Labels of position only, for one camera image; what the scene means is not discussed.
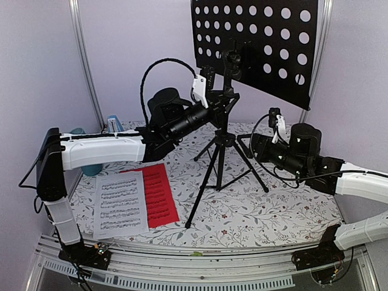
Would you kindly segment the black music stand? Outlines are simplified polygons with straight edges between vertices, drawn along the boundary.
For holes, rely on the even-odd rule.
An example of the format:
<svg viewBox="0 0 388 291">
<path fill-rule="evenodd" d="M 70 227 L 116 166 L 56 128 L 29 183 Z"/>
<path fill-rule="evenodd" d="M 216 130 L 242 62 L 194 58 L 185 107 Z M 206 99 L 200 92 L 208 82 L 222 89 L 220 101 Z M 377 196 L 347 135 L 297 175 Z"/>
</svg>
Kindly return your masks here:
<svg viewBox="0 0 388 291">
<path fill-rule="evenodd" d="M 220 90 L 238 81 L 309 109 L 317 1 L 192 1 L 191 14 L 196 65 L 224 78 Z M 226 149 L 242 149 L 228 123 L 216 128 L 209 146 L 208 171 L 221 190 Z"/>
</svg>

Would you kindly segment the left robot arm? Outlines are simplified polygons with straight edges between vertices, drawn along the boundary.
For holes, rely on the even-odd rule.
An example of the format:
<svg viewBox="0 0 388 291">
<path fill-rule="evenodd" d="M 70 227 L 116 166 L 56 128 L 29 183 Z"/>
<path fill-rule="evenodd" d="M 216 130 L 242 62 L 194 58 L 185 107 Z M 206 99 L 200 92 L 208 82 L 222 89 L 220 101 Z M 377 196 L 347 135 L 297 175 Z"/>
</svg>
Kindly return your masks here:
<svg viewBox="0 0 388 291">
<path fill-rule="evenodd" d="M 67 254 L 77 263 L 90 258 L 70 208 L 64 171 L 110 162 L 162 160 L 188 134 L 207 123 L 221 129 L 239 94 L 225 90 L 194 90 L 193 101 L 167 87 L 148 101 L 151 120 L 144 127 L 119 133 L 91 135 L 47 131 L 36 165 L 36 192 L 52 217 Z"/>
</svg>

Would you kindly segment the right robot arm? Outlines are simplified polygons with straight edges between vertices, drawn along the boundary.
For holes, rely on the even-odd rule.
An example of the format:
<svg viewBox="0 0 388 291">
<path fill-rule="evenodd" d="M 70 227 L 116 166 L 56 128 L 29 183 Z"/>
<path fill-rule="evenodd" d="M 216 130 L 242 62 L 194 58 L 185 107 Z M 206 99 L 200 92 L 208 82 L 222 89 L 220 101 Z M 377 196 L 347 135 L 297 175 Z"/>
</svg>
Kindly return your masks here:
<svg viewBox="0 0 388 291">
<path fill-rule="evenodd" d="M 306 123 L 291 127 L 289 142 L 279 130 L 273 136 L 252 132 L 249 150 L 258 164 L 272 163 L 292 174 L 293 180 L 329 195 L 359 196 L 387 203 L 387 174 L 356 166 L 343 159 L 320 155 L 321 131 Z M 327 264 L 337 250 L 387 238 L 387 212 L 350 224 L 326 228 L 313 252 L 318 264 Z"/>
</svg>

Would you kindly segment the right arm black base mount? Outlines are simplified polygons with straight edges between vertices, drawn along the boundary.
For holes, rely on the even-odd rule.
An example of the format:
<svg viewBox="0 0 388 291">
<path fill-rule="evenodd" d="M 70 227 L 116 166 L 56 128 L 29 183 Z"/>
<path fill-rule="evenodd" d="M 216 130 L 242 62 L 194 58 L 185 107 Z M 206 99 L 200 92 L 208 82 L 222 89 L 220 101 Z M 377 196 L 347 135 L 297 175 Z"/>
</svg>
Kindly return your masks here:
<svg viewBox="0 0 388 291">
<path fill-rule="evenodd" d="M 317 247 L 293 252 L 292 262 L 297 270 L 305 270 L 342 261 L 344 252 L 334 243 L 339 224 L 328 227 L 323 233 Z"/>
</svg>

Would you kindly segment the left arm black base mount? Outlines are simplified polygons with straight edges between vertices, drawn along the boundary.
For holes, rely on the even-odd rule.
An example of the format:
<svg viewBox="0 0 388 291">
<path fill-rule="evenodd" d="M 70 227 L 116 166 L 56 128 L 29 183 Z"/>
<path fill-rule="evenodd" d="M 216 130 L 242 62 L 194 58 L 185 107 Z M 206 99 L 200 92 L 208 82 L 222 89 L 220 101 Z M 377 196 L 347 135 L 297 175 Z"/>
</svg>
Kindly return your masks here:
<svg viewBox="0 0 388 291">
<path fill-rule="evenodd" d="M 58 258 L 76 265 L 107 270 L 111 256 L 112 253 L 105 244 L 99 242 L 94 246 L 87 246 L 81 241 L 68 246 L 62 243 Z"/>
</svg>

